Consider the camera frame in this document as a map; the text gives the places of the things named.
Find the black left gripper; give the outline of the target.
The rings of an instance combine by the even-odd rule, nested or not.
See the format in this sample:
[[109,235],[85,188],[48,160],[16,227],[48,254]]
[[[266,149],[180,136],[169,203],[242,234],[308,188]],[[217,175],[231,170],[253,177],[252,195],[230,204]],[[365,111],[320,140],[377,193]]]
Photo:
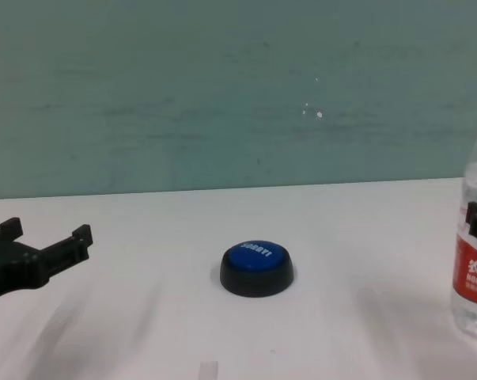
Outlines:
[[13,291],[43,287],[49,282],[49,277],[88,260],[88,249],[93,244],[88,224],[79,226],[70,237],[40,251],[16,242],[22,235],[19,218],[0,223],[0,297]]

